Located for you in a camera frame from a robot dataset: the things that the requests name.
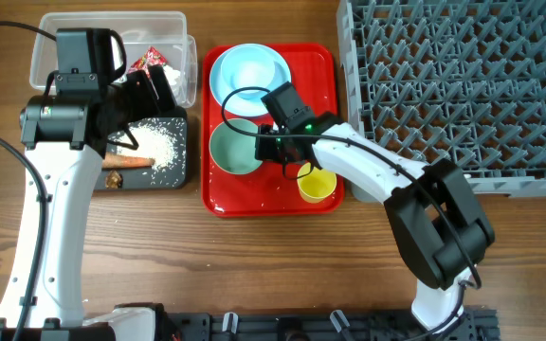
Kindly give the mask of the small white tissue piece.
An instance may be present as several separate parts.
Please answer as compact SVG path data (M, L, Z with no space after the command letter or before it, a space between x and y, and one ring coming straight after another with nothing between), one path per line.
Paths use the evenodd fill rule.
M181 72L173 69L171 66L165 64L163 66L164 74L168 84L173 91L176 91L180 86Z

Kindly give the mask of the red snack wrapper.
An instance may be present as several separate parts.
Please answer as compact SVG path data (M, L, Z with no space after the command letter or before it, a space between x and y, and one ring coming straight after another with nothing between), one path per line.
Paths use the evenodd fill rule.
M127 73L134 73L137 71L144 71L149 76L148 68L150 66L168 64L168 60L153 46L150 46L147 51L135 61L127 70Z

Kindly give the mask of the white rice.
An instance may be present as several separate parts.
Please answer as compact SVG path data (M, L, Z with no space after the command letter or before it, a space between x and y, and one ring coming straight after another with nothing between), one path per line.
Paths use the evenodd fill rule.
M183 117L145 118L130 124L137 150L108 145L108 152L153 158L150 168L116 169L123 177L120 189L168 188L184 186L187 180L188 121Z

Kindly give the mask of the green bowl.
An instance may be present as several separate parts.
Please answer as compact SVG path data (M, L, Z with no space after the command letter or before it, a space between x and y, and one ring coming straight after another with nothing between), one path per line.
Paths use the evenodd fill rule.
M222 122L210 136L209 154L222 171L234 175L252 173L263 163L255 157L256 137L240 134L230 126L248 133L258 132L258 126L247 119L233 118L228 124Z

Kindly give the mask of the orange carrot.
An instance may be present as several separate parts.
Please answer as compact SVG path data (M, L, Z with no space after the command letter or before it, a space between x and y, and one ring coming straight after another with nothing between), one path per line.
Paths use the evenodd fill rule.
M153 158L107 153L105 155L105 158L102 161L101 167L104 170L136 169L136 168L150 168L154 164L155 164L155 160Z

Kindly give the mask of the brown food chunk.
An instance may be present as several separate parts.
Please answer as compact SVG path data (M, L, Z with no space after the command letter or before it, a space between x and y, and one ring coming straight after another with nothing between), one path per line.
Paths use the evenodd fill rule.
M111 170L105 177L105 187L107 189L121 188L122 184L123 177L116 170Z

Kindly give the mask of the light blue bowl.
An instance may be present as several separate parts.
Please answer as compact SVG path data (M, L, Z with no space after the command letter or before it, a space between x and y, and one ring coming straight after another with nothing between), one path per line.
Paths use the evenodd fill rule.
M236 45L221 63L222 81L230 90L245 87L267 88L275 79L273 55L260 45Z

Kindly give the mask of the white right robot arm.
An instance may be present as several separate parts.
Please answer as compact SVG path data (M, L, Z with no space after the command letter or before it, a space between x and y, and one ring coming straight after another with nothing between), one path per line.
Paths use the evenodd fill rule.
M256 138L256 156L307 163L364 189L382 203L400 256L417 278L411 313L426 335L458 322L464 291L482 285L477 264L495 233L463 171L448 159L407 159L363 137L331 113L315 115L286 82L262 96L274 120Z

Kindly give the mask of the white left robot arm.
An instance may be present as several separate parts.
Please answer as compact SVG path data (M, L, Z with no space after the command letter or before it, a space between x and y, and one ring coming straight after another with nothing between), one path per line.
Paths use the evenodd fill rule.
M0 340L175 340L160 303L118 305L86 318L81 268L87 215L112 134L173 111L161 66L127 72L122 39L109 28L53 34L58 67L20 115L27 172L18 243L0 303Z

